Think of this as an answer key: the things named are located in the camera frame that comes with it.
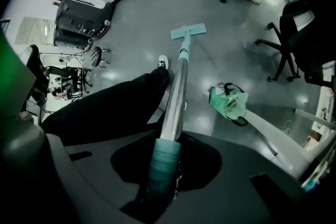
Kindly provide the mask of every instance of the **green object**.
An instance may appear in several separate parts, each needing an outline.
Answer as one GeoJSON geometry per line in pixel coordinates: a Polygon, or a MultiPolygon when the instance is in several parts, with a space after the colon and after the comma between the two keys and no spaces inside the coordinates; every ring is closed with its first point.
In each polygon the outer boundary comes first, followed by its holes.
{"type": "Polygon", "coordinates": [[[190,33],[191,36],[193,36],[206,33],[206,28],[204,24],[182,26],[181,28],[171,30],[170,34],[172,39],[174,40],[177,38],[185,37],[187,31],[190,33]]]}
{"type": "Polygon", "coordinates": [[[236,86],[237,89],[229,88],[232,83],[224,86],[212,87],[210,91],[209,104],[217,110],[224,118],[234,121],[241,119],[246,114],[246,102],[248,93],[236,86]]]}
{"type": "Polygon", "coordinates": [[[176,170],[179,164],[181,144],[166,139],[156,139],[149,179],[147,196],[150,202],[169,202],[176,190],[176,170]]]}
{"type": "Polygon", "coordinates": [[[18,116],[36,78],[14,53],[1,29],[0,78],[0,114],[18,116]]]}

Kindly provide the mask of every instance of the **green bag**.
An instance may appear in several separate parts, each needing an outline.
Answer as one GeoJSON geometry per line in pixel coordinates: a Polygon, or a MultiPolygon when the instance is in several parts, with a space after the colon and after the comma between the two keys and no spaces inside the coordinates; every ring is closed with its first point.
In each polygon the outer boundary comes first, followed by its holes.
{"type": "Polygon", "coordinates": [[[209,104],[234,124],[246,126],[248,122],[243,117],[246,114],[248,93],[232,83],[221,84],[211,88],[209,104]],[[236,86],[239,90],[229,89],[230,85],[236,86]]]}

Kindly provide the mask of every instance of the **cable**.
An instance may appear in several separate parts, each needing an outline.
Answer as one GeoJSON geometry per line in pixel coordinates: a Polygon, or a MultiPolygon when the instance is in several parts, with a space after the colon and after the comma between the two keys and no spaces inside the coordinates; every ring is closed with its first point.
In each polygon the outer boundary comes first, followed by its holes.
{"type": "MultiPolygon", "coordinates": [[[[291,123],[292,123],[291,120],[287,120],[287,121],[284,123],[284,125],[283,125],[283,126],[284,126],[283,128],[285,128],[285,129],[282,129],[282,131],[283,131],[285,134],[287,134],[288,136],[289,136],[289,134],[290,134],[290,124],[291,124],[291,123]]],[[[278,156],[279,151],[280,151],[280,150],[278,150],[278,152],[274,155],[274,157],[273,157],[272,159],[270,159],[270,161],[273,160],[276,156],[278,156]]]]}
{"type": "Polygon", "coordinates": [[[82,65],[82,63],[78,60],[78,58],[76,57],[76,55],[74,55],[75,59],[80,63],[80,65],[85,69],[85,67],[82,65]]]}
{"type": "Polygon", "coordinates": [[[82,54],[83,52],[81,51],[81,52],[78,52],[78,53],[76,53],[76,54],[64,54],[64,53],[62,53],[62,52],[40,52],[40,55],[43,55],[43,54],[47,54],[47,55],[49,55],[49,54],[51,54],[51,55],[54,55],[54,54],[56,54],[56,55],[70,55],[70,56],[75,56],[75,55],[77,55],[77,54],[82,54]]]}

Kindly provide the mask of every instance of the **stool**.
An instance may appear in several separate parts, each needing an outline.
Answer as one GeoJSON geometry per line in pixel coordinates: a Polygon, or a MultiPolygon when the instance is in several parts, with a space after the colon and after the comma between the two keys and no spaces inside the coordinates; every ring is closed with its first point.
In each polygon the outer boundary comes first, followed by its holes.
{"type": "Polygon", "coordinates": [[[109,61],[105,61],[102,59],[102,53],[103,52],[110,52],[110,49],[101,49],[99,47],[96,47],[93,49],[92,55],[91,55],[91,64],[93,67],[100,67],[100,68],[105,68],[104,66],[100,66],[99,64],[101,62],[109,64],[109,61]]]}

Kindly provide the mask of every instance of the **gray floor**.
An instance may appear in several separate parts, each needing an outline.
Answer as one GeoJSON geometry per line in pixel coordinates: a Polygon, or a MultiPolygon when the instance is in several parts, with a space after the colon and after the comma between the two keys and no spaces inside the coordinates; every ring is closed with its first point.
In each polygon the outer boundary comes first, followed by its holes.
{"type": "MultiPolygon", "coordinates": [[[[261,5],[245,0],[227,0],[226,4],[219,0],[123,0],[116,7],[111,29],[94,44],[112,52],[107,55],[110,65],[92,70],[91,92],[151,72],[161,54],[168,56],[174,72],[182,40],[172,41],[170,31],[205,23],[207,33],[192,37],[184,130],[247,145],[272,159],[274,151],[252,126],[237,127],[208,105],[211,86],[232,82],[249,92],[248,109],[282,130],[289,127],[290,136],[303,145],[312,122],[294,115],[293,109],[315,114],[320,88],[303,78],[287,82],[288,65],[277,82],[268,82],[280,55],[254,44],[257,38],[279,43],[265,26],[269,22],[278,26],[285,4],[285,0],[263,0],[261,5]]],[[[90,66],[90,53],[83,58],[90,66]]]]}

